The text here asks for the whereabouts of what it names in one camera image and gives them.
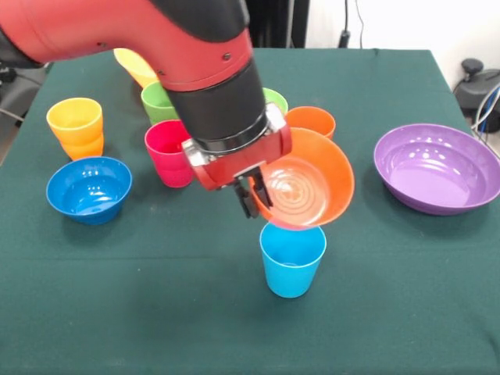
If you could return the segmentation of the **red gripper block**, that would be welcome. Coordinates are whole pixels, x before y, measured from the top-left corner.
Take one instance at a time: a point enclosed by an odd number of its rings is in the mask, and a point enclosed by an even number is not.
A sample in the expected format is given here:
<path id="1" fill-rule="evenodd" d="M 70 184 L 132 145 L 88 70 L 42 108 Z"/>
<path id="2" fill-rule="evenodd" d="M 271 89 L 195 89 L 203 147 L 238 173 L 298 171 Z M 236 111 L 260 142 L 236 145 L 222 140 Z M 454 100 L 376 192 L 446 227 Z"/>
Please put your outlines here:
<path id="1" fill-rule="evenodd" d="M 184 154 L 198 181 L 206 190 L 212 191 L 232 184 L 249 171 L 291 152 L 291 130 L 284 119 L 284 114 L 275 103 L 266 103 L 266 118 L 265 131 L 254 142 L 225 155 L 210 155 L 192 138 L 182 142 Z M 254 182 L 252 189 L 258 200 L 265 207 L 272 207 L 273 203 L 263 175 L 256 173 L 252 179 Z M 258 217 L 259 209 L 247 188 L 241 182 L 234 182 L 233 188 L 245 216 Z"/>

